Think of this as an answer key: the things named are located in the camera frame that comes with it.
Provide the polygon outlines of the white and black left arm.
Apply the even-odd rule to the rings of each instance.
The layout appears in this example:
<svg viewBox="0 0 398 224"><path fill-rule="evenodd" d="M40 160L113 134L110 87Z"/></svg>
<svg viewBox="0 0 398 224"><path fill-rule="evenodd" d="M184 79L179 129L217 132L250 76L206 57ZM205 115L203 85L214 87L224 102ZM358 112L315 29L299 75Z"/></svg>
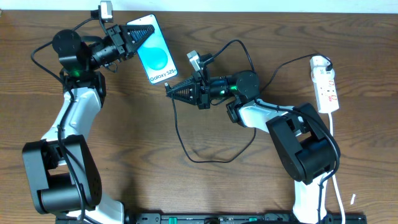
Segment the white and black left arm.
<svg viewBox="0 0 398 224"><path fill-rule="evenodd" d="M64 102L52 127L22 150L38 213L55 215L57 223L135 222L123 203L103 192L86 140L106 97L100 68L132 58L154 32L152 25L115 25L104 30L104 37L80 36L75 29L53 37Z"/></svg>

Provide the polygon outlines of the white paper tag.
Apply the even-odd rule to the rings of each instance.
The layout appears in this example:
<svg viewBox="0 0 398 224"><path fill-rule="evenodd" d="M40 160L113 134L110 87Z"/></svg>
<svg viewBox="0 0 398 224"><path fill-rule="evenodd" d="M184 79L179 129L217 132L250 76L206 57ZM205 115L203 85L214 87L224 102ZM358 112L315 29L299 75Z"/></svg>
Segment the white paper tag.
<svg viewBox="0 0 398 224"><path fill-rule="evenodd" d="M356 198L356 194L352 194L352 197L351 197L351 200L350 200L350 205L354 204L355 198Z"/></svg>

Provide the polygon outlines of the blue Galaxy smartphone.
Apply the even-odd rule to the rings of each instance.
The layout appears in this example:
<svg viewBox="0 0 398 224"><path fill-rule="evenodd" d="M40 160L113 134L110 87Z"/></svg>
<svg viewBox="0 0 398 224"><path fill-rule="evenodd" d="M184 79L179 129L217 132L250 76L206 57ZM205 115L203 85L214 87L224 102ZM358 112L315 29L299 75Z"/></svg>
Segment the blue Galaxy smartphone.
<svg viewBox="0 0 398 224"><path fill-rule="evenodd" d="M127 25L153 25L154 33L140 46L137 53L151 84L162 82L178 74L155 15L149 14L129 21Z"/></svg>

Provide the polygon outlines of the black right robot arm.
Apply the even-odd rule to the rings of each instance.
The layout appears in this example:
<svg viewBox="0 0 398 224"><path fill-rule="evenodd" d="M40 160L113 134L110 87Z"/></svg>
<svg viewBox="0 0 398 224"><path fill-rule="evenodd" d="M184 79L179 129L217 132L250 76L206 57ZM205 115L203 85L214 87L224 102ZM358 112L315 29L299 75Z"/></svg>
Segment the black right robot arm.
<svg viewBox="0 0 398 224"><path fill-rule="evenodd" d="M230 76L208 78L202 72L175 86L165 85L172 101L208 109L212 100L232 97L226 105L232 123L268 133L279 159L295 182L293 214L300 223L322 223L325 187L340 166L340 149L310 103L279 106L259 97L259 77L244 70Z"/></svg>

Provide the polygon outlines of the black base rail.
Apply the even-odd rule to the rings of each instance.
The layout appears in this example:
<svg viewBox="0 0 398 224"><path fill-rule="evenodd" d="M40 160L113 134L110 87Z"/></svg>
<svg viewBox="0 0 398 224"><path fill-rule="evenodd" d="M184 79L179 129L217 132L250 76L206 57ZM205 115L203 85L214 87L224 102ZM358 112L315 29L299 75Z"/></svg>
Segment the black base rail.
<svg viewBox="0 0 398 224"><path fill-rule="evenodd" d="M366 215L346 215L346 222L348 224L367 224ZM337 224L342 223L342 216L332 213L327 213L321 223ZM72 218L55 218L55 223L78 223ZM227 223L302 223L293 215L293 213L265 213L265 214L250 214L250 215L231 215L231 214L206 214L206 215L182 215L182 214L166 214L159 213L142 213L137 215L127 215L124 223L134 224L227 224Z"/></svg>

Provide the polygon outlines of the white charger plug adapter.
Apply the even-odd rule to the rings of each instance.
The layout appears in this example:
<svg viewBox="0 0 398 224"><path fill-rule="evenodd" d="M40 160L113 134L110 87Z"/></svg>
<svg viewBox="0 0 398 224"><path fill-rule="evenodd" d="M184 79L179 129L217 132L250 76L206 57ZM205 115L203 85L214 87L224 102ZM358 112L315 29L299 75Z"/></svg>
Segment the white charger plug adapter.
<svg viewBox="0 0 398 224"><path fill-rule="evenodd" d="M327 57L324 57L322 55L316 55L313 56L310 59L310 68L313 70L316 67L325 67L328 68L328 66L331 64L329 59Z"/></svg>

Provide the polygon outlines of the white power strip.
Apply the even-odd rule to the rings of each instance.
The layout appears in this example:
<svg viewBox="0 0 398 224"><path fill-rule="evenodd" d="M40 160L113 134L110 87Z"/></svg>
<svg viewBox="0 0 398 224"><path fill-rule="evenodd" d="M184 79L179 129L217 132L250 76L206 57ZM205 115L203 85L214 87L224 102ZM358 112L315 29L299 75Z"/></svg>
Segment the white power strip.
<svg viewBox="0 0 398 224"><path fill-rule="evenodd" d="M311 78L319 113L332 113L340 108L335 86L335 71L326 71L326 67L312 69Z"/></svg>

